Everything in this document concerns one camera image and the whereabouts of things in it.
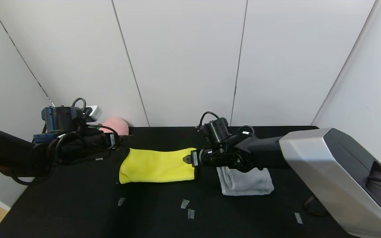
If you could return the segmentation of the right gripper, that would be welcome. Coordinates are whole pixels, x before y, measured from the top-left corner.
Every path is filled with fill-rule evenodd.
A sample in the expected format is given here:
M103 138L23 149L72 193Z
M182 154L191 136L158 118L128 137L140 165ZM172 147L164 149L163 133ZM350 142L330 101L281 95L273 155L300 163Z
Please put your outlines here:
M193 167L208 166L210 164L212 149L195 149L190 155L183 157L186 164L192 164Z

